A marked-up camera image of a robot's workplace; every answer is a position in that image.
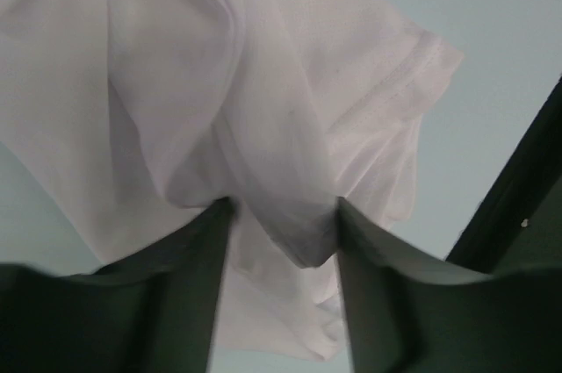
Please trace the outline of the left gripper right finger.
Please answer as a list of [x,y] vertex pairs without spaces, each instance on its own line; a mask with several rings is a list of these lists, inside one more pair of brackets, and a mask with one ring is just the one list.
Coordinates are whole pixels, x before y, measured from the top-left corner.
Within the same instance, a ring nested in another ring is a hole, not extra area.
[[560,268],[483,274],[426,254],[346,200],[336,217],[354,371],[560,371]]

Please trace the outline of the white t shirt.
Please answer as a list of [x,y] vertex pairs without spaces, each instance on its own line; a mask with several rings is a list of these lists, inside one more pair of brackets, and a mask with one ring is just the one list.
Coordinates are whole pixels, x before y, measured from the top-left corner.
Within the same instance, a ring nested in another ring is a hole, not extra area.
[[409,217],[462,59],[386,0],[1,0],[1,141],[103,262],[234,199],[217,342],[326,361],[336,200]]

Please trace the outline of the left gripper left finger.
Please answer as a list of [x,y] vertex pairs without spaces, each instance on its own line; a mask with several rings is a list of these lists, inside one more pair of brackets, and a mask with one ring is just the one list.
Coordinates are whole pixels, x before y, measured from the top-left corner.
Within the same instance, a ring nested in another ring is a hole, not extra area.
[[90,273],[1,267],[4,372],[204,372],[233,205]]

